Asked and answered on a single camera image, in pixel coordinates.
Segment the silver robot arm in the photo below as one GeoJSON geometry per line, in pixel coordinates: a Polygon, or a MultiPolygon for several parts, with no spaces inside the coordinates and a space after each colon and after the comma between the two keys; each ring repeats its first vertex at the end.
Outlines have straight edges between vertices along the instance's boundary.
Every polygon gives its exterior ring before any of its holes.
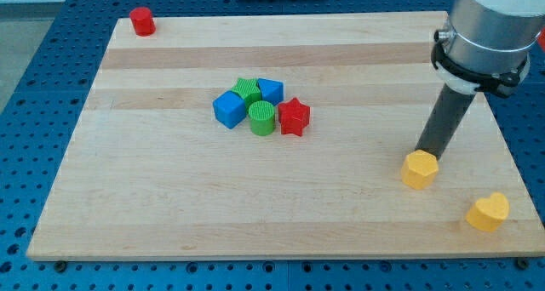
{"type": "Polygon", "coordinates": [[[459,94],[507,98],[529,73],[543,27],[543,0],[455,0],[435,32],[431,61],[459,94]]]}

